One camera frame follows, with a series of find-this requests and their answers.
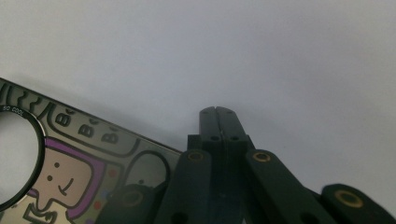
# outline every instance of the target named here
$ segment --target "black ring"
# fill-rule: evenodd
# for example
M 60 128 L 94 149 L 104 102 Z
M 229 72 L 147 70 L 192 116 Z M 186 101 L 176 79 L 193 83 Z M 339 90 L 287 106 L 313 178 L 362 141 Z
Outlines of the black ring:
M 37 153 L 37 160 L 35 162 L 35 168 L 31 176 L 29 177 L 28 181 L 21 188 L 21 190 L 18 193 L 16 193 L 12 198 L 10 198 L 5 203 L 0 204 L 0 212 L 6 210 L 13 204 L 17 203 L 21 198 L 23 198 L 29 192 L 29 190 L 32 188 L 33 184 L 37 181 L 41 173 L 44 163 L 44 157 L 45 157 L 44 134 L 37 119 L 28 111 L 14 105 L 0 105 L 0 113 L 1 112 L 9 112 L 9 113 L 17 114 L 21 116 L 23 119 L 27 119 L 32 124 L 33 128 L 35 129 L 35 134 L 37 135 L 38 153 Z

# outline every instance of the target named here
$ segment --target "smile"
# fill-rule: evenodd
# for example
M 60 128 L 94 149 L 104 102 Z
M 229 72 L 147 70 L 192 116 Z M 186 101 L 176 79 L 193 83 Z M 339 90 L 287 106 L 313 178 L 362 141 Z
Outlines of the smile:
M 62 193 L 62 195 L 66 196 L 67 193 L 66 191 L 70 188 L 70 186 L 73 184 L 74 178 L 71 178 L 69 183 L 66 185 L 66 187 L 64 187 L 63 189 L 61 188 L 60 185 L 58 185 L 58 189 L 59 191 Z

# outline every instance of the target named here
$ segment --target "cartoon face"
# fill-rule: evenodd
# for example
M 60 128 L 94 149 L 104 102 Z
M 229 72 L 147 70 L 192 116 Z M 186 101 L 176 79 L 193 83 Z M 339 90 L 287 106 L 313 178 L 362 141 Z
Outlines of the cartoon face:
M 77 205 L 91 176 L 92 169 L 84 161 L 46 148 L 41 174 L 33 185 L 38 210 L 48 209 L 52 201 L 69 208 Z

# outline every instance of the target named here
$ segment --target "white background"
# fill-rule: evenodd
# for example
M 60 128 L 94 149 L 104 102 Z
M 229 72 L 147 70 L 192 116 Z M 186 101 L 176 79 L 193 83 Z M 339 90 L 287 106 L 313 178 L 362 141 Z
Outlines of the white background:
M 308 188 L 396 216 L 396 2 L 0 0 L 0 76 L 185 150 L 234 110 Z

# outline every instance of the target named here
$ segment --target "white surface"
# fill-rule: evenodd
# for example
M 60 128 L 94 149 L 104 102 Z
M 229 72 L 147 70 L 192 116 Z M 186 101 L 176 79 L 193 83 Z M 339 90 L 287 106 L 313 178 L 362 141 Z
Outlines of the white surface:
M 308 188 L 396 216 L 394 1 L 0 0 L 0 76 L 181 150 L 234 110 Z

